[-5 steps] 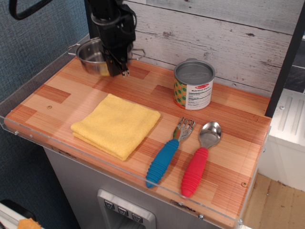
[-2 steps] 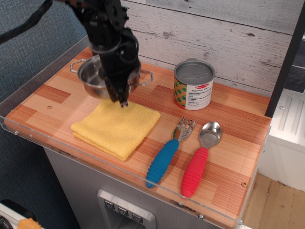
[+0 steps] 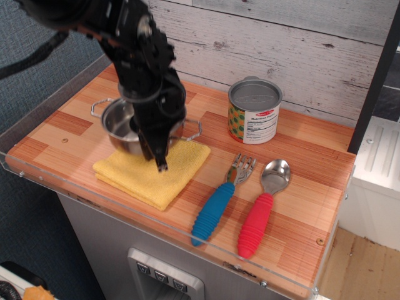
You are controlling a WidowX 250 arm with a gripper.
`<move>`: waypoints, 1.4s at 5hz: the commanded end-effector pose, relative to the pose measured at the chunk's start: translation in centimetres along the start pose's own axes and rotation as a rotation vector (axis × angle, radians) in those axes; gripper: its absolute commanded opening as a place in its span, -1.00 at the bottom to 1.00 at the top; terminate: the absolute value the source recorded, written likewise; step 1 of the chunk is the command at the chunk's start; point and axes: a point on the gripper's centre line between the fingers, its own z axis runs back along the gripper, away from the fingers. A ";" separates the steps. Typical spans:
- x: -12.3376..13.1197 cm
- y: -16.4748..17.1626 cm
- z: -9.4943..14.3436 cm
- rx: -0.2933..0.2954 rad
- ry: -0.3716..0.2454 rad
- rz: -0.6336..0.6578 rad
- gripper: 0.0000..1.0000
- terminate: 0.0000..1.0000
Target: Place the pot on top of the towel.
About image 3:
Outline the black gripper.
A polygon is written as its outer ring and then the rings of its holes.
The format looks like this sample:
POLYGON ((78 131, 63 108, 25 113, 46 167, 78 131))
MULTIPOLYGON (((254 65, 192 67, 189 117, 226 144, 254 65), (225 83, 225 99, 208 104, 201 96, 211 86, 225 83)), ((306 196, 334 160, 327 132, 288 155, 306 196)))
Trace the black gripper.
POLYGON ((160 76, 146 70, 117 75, 119 93, 134 109, 130 126, 139 136, 143 156, 155 159, 160 173, 167 171, 171 129, 186 117, 186 90, 176 70, 169 67, 160 76))

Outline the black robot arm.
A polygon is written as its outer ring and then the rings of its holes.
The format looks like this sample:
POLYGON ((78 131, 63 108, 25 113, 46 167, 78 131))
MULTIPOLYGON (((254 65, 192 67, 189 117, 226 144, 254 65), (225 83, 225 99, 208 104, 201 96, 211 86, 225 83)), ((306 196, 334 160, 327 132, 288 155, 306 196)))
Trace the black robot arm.
POLYGON ((146 159, 167 170, 171 130, 186 116, 186 92, 174 48, 144 1, 18 1, 31 18, 61 34, 79 32, 98 41, 113 63, 121 97, 132 104, 131 128, 146 159))

